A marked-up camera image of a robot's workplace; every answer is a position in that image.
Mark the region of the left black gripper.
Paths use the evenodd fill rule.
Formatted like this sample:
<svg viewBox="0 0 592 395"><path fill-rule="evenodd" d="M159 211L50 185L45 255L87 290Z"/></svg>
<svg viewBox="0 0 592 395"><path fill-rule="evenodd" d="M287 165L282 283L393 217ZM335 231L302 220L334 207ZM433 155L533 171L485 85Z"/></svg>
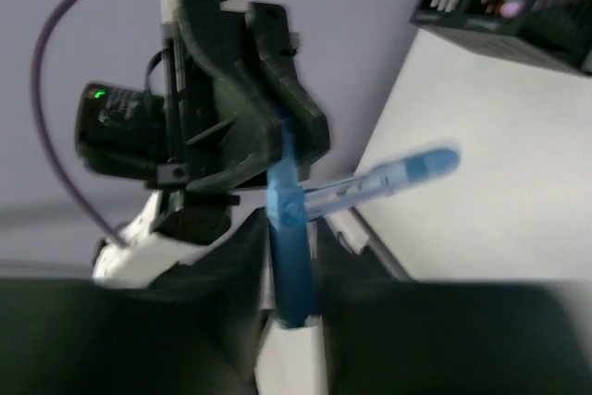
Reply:
<svg viewBox="0 0 592 395"><path fill-rule="evenodd" d="M234 11L218 0L178 0L170 13L161 12L161 22L167 160L155 186L193 192L265 186L267 170L282 156L273 108L290 118L300 179L309 179L330 135L325 113L299 80L286 8L249 2Z"/></svg>

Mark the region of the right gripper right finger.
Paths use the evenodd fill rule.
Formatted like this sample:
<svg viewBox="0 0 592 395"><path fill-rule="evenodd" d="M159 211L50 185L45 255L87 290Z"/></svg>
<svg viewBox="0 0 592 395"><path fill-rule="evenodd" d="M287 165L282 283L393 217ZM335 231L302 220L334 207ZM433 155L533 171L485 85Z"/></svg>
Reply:
<svg viewBox="0 0 592 395"><path fill-rule="evenodd" d="M317 229L332 394L587 394L591 365L544 284L398 280Z"/></svg>

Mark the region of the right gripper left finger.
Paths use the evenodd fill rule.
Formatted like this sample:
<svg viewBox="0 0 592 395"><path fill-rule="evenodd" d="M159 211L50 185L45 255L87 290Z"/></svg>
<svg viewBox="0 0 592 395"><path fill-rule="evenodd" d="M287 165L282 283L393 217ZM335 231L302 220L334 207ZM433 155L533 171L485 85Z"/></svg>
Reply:
<svg viewBox="0 0 592 395"><path fill-rule="evenodd" d="M254 394L265 214L145 290L1 283L5 394Z"/></svg>

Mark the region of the blue highlighter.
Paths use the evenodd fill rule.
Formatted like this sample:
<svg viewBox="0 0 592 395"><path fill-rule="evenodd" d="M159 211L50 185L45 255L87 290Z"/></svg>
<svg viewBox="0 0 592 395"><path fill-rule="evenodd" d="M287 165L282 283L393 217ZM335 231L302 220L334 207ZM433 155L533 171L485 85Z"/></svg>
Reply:
<svg viewBox="0 0 592 395"><path fill-rule="evenodd" d="M277 113L282 156L266 173L266 214L276 314L284 328L294 329L318 314L308 224L449 175L459 167L461 155L448 147L429 149L306 190L299 181L292 123L286 113Z"/></svg>

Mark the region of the purple highlighter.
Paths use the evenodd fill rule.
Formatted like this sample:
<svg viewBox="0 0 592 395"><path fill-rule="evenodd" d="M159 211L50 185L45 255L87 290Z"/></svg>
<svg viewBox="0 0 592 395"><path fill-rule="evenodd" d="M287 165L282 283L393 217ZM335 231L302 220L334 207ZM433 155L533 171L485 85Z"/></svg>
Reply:
<svg viewBox="0 0 592 395"><path fill-rule="evenodd" d="M499 14L504 18L514 18L518 16L524 8L522 1L504 3L500 9Z"/></svg>

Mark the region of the pink highlighter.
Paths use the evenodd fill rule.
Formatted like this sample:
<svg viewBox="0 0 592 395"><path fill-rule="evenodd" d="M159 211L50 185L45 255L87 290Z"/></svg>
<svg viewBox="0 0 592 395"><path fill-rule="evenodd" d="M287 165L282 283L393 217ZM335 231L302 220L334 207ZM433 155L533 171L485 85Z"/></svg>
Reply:
<svg viewBox="0 0 592 395"><path fill-rule="evenodd" d="M481 0L481 5L488 15L499 16L501 8L505 4L504 0Z"/></svg>

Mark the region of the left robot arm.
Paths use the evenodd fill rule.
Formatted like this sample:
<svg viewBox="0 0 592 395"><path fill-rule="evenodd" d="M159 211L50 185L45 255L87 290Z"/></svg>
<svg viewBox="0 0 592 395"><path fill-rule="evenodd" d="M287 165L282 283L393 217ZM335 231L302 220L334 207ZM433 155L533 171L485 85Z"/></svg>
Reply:
<svg viewBox="0 0 592 395"><path fill-rule="evenodd" d="M162 31L150 67L164 69L165 93L90 82L75 126L89 171L151 193L93 262L95 280L131 288L211 251L237 191L266 187L281 159L293 157L306 180L330 147L327 118L298 77L285 6L177 0Z"/></svg>

